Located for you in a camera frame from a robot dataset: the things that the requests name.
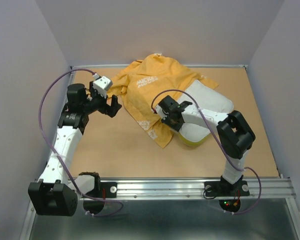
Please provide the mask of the white pillow yellow edge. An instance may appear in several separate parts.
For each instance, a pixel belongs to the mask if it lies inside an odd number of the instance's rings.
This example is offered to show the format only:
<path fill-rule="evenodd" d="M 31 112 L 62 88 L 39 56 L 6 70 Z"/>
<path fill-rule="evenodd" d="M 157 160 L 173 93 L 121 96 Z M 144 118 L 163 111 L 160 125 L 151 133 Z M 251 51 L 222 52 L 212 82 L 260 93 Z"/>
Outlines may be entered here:
<path fill-rule="evenodd" d="M 185 92 L 190 94 L 203 109 L 219 113 L 231 113 L 234 110 L 234 104 L 230 99 L 205 86 L 199 80 L 195 80 Z M 208 128 L 185 123 L 178 132 L 178 137 L 185 145 L 197 147 L 209 134 Z"/>

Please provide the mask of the orange patterned pillowcase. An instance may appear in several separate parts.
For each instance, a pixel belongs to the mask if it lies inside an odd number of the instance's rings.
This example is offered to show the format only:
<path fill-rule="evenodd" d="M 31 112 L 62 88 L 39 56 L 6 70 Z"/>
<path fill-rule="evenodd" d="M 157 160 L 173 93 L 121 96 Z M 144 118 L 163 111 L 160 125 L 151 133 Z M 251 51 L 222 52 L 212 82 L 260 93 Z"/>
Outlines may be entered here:
<path fill-rule="evenodd" d="M 173 134 L 153 113 L 151 103 L 158 103 L 167 95 L 177 100 L 181 92 L 196 80 L 210 89 L 218 86 L 214 80 L 191 70 L 176 59 L 158 53 L 132 62 L 111 80 L 108 95 L 121 96 L 128 113 L 161 148 L 168 145 Z"/>

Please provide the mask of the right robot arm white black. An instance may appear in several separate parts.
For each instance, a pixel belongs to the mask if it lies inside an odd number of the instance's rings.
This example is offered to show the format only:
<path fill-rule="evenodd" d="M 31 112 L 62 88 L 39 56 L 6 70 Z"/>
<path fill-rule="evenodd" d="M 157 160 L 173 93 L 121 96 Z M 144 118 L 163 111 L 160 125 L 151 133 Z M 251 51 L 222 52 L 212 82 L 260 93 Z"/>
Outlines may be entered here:
<path fill-rule="evenodd" d="M 179 132 L 185 124 L 209 130 L 226 158 L 223 174 L 217 181 L 205 183 L 208 198 L 249 196 L 248 183 L 243 179 L 244 165 L 256 139 L 251 127 L 239 111 L 221 113 L 200 108 L 196 102 L 178 103 L 164 97 L 154 108 L 162 123 Z"/>

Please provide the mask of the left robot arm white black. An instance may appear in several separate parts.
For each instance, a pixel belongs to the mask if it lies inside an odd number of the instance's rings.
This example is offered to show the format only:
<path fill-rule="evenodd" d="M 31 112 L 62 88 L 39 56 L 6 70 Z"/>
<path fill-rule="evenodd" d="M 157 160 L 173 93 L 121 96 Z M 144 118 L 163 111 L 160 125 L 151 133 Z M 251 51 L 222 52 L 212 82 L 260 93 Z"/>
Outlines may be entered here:
<path fill-rule="evenodd" d="M 77 178 L 70 175 L 75 150 L 89 122 L 89 115 L 100 112 L 114 117 L 122 107 L 114 96 L 107 103 L 107 91 L 111 80 L 91 81 L 89 88 L 82 83 L 67 87 L 67 102 L 64 105 L 56 131 L 56 139 L 47 165 L 37 182 L 31 182 L 28 194 L 33 207 L 41 216 L 71 217 L 77 210 L 78 201 L 88 194 L 101 200 L 106 196 L 100 176 L 96 172 L 84 172 Z"/>

